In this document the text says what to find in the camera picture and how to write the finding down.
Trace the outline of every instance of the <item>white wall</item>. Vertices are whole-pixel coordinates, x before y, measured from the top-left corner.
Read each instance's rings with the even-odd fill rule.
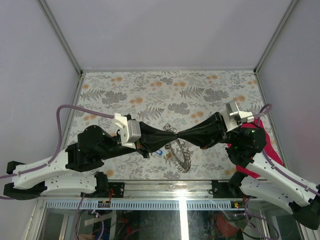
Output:
[[[301,0],[259,76],[289,168],[320,184],[320,1]]]
[[[253,69],[291,0],[47,0],[83,69]]]
[[[77,74],[35,0],[2,0],[0,8],[0,175],[7,162],[54,153],[56,108],[67,104]],[[2,180],[3,185],[9,180]],[[0,200],[3,240],[19,240],[36,201]]]

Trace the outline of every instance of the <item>cable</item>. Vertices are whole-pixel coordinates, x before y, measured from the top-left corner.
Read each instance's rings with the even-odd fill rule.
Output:
[[[247,237],[251,238],[251,239],[257,239],[257,240],[261,240],[261,237],[254,237],[254,236],[250,236],[249,234],[245,233],[244,231],[241,231],[242,234],[246,235]]]
[[[111,199],[112,199],[112,196],[114,194],[114,190],[112,188],[110,188],[109,190],[109,203],[110,203],[110,207],[111,207]]]
[[[102,229],[101,229],[100,236],[97,239],[97,240],[101,240],[102,235],[104,234],[104,231],[105,231],[105,222],[104,222],[104,219],[102,218],[102,216],[99,213],[97,213],[95,210],[93,210],[93,213],[95,213],[101,220]]]
[[[79,237],[78,237],[78,232],[77,232],[77,224],[78,224],[78,217],[79,217],[79,211],[80,211],[80,206],[82,205],[82,202],[84,201],[84,198],[85,198],[86,194],[83,193],[82,195],[82,198],[81,198],[81,201],[79,202],[79,205],[76,209],[76,214],[75,214],[75,224],[74,224],[74,235],[76,237],[77,240],[79,240]]]
[[[270,222],[268,221],[267,219],[265,219],[264,217],[261,217],[259,215],[255,215],[253,213],[248,213],[248,203],[249,201],[252,199],[253,197],[249,197],[248,200],[245,202],[245,206],[244,206],[244,215],[245,215],[245,218],[246,220],[248,221],[250,227],[259,235],[261,236],[262,238],[265,238],[267,240],[278,240],[280,238],[280,234],[277,230],[277,228]],[[257,219],[260,219],[260,220],[263,220],[265,221],[268,226],[271,226],[274,230],[275,230],[275,233],[276,233],[276,238],[270,238],[270,237],[267,237],[267,236],[264,236],[262,233],[260,233],[255,227],[254,225],[251,223],[249,217],[254,217],[254,218],[257,218]]]
[[[33,172],[33,171],[36,171],[36,170],[43,169],[44,167],[46,167],[47,165],[51,164],[55,160],[55,158],[58,156],[58,154],[60,152],[60,148],[61,148],[61,145],[62,145],[62,129],[61,129],[61,121],[60,121],[60,111],[62,109],[66,109],[66,108],[78,110],[78,111],[85,112],[85,113],[88,113],[88,114],[97,115],[97,116],[100,116],[100,117],[103,117],[103,118],[109,118],[109,119],[113,119],[114,118],[114,116],[110,115],[110,114],[105,114],[105,113],[101,113],[101,112],[97,112],[97,111],[92,111],[92,110],[89,110],[89,109],[85,109],[83,107],[74,106],[74,105],[70,105],[70,104],[64,104],[64,105],[59,106],[57,108],[57,110],[56,110],[56,123],[57,123],[57,127],[58,127],[58,144],[57,144],[55,152],[54,152],[53,156],[50,158],[50,160],[47,163],[44,163],[44,164],[42,164],[40,166],[37,166],[37,167],[34,167],[34,168],[30,168],[30,169],[24,170],[24,171],[19,171],[18,174],[12,173],[12,174],[8,174],[8,175],[0,176],[0,179],[11,178],[11,177],[14,177],[14,176],[17,176],[17,175],[22,175],[22,174],[26,174],[26,173],[30,173],[30,172]],[[6,197],[6,196],[0,196],[0,199],[2,199],[2,200],[13,200],[14,198]]]
[[[260,112],[257,113],[257,114],[255,114],[255,115],[253,115],[253,117],[254,117],[255,119],[259,119],[259,118],[263,117],[264,115],[270,113],[271,109],[272,109],[272,104],[271,104],[271,103],[267,103],[266,105],[264,105],[264,106],[261,108]]]
[[[258,114],[253,115],[254,117],[255,117],[255,116],[258,116],[258,117],[257,117],[257,120],[258,120],[257,125],[258,125],[259,127],[260,127],[260,121],[261,121],[261,120],[260,120],[260,117],[261,117],[260,114],[263,114],[262,116],[264,116],[265,114],[269,113],[269,112],[271,111],[271,109],[272,109],[272,104],[267,103],[266,105],[264,105],[264,106],[261,108],[261,110],[260,110],[260,112],[259,112]],[[272,162],[272,160],[271,160],[271,159],[269,158],[269,156],[267,155],[265,149],[262,150],[262,154],[263,154],[263,156],[265,157],[265,159],[268,161],[268,163],[269,163],[278,173],[280,173],[281,175],[283,175],[284,177],[286,177],[286,178],[289,179],[290,181],[294,182],[295,184],[299,185],[300,187],[303,187],[306,191],[310,191],[311,193],[313,193],[313,194],[315,194],[316,196],[320,197],[320,193],[319,193],[319,192],[317,192],[317,191],[309,188],[307,185],[305,185],[305,184],[297,181],[297,180],[294,179],[293,177],[291,177],[291,176],[289,176],[288,174],[286,174],[285,172],[283,172],[280,168],[278,168],[277,166],[275,166],[275,164]]]

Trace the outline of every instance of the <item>pink fabric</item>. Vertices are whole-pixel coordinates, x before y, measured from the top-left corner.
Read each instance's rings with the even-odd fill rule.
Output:
[[[242,128],[257,128],[256,126],[254,126],[251,123],[245,123],[241,126]],[[263,122],[260,120],[260,127],[264,128],[264,124]],[[279,155],[276,153],[276,151],[274,150],[274,148],[272,147],[272,144],[270,142],[270,136],[269,134],[266,132],[266,130],[264,130],[265,132],[265,140],[266,140],[266,146],[264,148],[266,154],[269,156],[269,158],[271,158],[272,160],[276,161],[277,163],[281,164],[282,166],[284,165],[283,162],[281,161],[281,158],[279,157]],[[258,174],[249,171],[239,165],[236,166],[236,170],[245,174],[248,174],[249,176],[253,177],[253,178],[258,178],[260,177]]]

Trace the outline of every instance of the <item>white bracket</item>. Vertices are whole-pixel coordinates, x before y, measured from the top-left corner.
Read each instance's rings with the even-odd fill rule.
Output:
[[[268,163],[267,159],[262,153],[256,153],[253,157],[252,163],[249,163],[246,166],[246,169],[259,174],[260,176],[264,177],[265,179],[269,180],[274,185],[278,186],[282,191],[287,193],[296,204],[301,207],[308,206],[309,199],[315,199],[316,195],[308,190],[305,190],[304,187],[294,183],[293,181],[289,180],[281,173],[279,173],[274,167]],[[291,178],[297,180],[298,182],[303,183],[308,188],[313,189],[314,191],[318,191],[317,185],[313,182],[309,182],[298,175],[294,174],[293,172],[286,169],[284,166],[280,165],[279,163],[272,161],[275,167],[279,168],[282,172],[290,176]]]
[[[227,132],[236,129],[241,124],[251,123],[255,120],[252,112],[240,111],[234,101],[225,104],[225,110],[220,112],[223,117]]]
[[[56,176],[45,180],[47,190],[41,196],[61,195],[79,196],[80,193],[92,194],[96,191],[97,179],[90,176]]]
[[[254,179],[252,176],[246,176],[241,182],[240,190],[245,195],[257,197],[286,210],[290,214],[293,213],[289,203],[294,200],[271,183]]]
[[[126,116],[121,116],[119,113],[114,114],[112,122],[120,128],[121,145],[127,148],[136,149],[135,141],[141,136],[140,127],[133,124],[134,120],[129,120]]]
[[[68,164],[68,153],[66,150],[62,150],[49,165],[35,171],[27,172],[22,175],[19,175],[19,172],[33,169],[39,167],[43,164],[46,164],[51,157],[46,159],[36,161],[30,164],[18,165],[13,171],[17,176],[12,177],[12,182],[14,183],[15,189],[30,189],[34,185],[41,183],[49,178],[53,178],[60,175],[76,173],[76,171],[67,169],[66,164]]]

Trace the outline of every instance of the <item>floral tablecloth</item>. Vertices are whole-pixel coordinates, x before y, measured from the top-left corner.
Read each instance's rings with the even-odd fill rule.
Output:
[[[167,131],[181,131],[204,121],[224,104],[236,101],[243,111],[257,113],[263,106],[252,71],[142,71],[87,72],[78,106],[106,114],[131,114],[132,118]],[[268,119],[263,123],[276,148]],[[68,144],[89,125],[98,125],[111,135],[117,126],[107,118],[77,111]],[[104,161],[99,169],[115,180],[220,180],[229,179],[235,166],[224,144],[201,150],[182,140],[144,159],[132,153]]]

